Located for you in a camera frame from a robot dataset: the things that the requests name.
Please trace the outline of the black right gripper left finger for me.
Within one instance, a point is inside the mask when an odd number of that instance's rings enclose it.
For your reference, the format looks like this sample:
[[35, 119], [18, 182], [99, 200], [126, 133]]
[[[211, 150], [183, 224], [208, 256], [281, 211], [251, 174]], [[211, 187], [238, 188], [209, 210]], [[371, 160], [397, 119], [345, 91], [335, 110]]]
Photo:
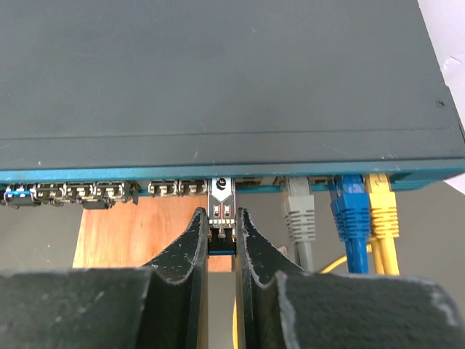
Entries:
[[3, 348], [207, 348], [206, 211], [138, 268], [1, 275]]

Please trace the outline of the dark transceiver module pair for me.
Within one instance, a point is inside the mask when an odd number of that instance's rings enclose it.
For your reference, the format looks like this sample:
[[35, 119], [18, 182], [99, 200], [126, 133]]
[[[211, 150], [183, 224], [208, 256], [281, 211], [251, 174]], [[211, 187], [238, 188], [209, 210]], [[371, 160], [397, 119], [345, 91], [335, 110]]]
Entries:
[[233, 256], [236, 251], [235, 181], [230, 177], [209, 180], [209, 256]]

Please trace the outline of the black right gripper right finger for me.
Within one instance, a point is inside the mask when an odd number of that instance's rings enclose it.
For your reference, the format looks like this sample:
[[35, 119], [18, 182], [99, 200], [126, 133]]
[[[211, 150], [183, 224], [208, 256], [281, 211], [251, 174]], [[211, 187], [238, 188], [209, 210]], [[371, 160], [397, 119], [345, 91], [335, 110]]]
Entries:
[[240, 348], [462, 348], [464, 321], [437, 283], [302, 270], [237, 213]]

